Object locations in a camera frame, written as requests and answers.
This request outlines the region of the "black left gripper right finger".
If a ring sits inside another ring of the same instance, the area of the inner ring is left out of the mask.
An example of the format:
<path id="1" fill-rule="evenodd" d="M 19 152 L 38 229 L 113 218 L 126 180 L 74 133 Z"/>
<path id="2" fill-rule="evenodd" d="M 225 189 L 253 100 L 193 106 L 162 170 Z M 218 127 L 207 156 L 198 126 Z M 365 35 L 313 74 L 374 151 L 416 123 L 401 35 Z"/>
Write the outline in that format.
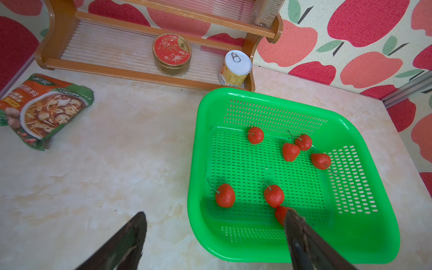
<path id="1" fill-rule="evenodd" d="M 289 209 L 284 229 L 295 270 L 355 270 L 305 219 Z"/>

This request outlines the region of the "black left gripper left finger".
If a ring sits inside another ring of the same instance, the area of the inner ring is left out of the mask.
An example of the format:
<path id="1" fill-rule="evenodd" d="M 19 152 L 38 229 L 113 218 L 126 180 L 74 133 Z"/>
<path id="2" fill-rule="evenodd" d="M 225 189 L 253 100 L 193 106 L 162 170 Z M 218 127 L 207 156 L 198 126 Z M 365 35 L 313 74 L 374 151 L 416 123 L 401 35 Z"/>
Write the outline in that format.
<path id="1" fill-rule="evenodd" d="M 146 233 L 146 216 L 144 212 L 140 211 L 77 269 L 138 269 Z"/>

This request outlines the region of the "green plastic basket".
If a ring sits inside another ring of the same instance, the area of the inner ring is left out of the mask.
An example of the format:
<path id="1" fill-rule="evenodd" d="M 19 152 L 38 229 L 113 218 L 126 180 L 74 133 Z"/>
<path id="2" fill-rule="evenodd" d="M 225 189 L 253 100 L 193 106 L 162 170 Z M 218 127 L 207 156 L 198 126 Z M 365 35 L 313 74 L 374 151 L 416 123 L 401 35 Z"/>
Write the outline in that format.
<path id="1" fill-rule="evenodd" d="M 259 127 L 264 140 L 252 145 L 247 132 Z M 282 155 L 290 134 L 306 134 L 312 148 L 293 162 Z M 188 215 L 198 242 L 230 262 L 289 263 L 283 227 L 264 199 L 268 185 L 337 252 L 353 264 L 391 262 L 400 247 L 399 228 L 364 139 L 343 116 L 321 108 L 258 93 L 220 88 L 201 101 L 196 121 L 188 193 Z M 311 154 L 327 154 L 329 171 Z M 235 191 L 221 208 L 214 188 Z"/>

